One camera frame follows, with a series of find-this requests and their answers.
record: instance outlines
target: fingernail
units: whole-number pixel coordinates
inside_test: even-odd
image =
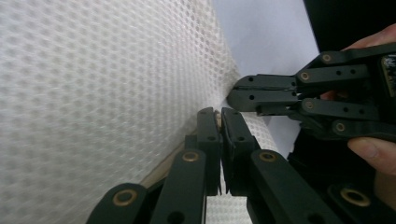
[[[372,159],[378,154],[377,147],[365,139],[352,140],[348,143],[348,146],[352,151],[364,159]]]

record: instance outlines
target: white textured fabric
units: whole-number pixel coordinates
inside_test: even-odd
[[[237,79],[207,1],[0,2],[0,223],[84,223]],[[248,220],[239,199],[208,209],[208,223]]]

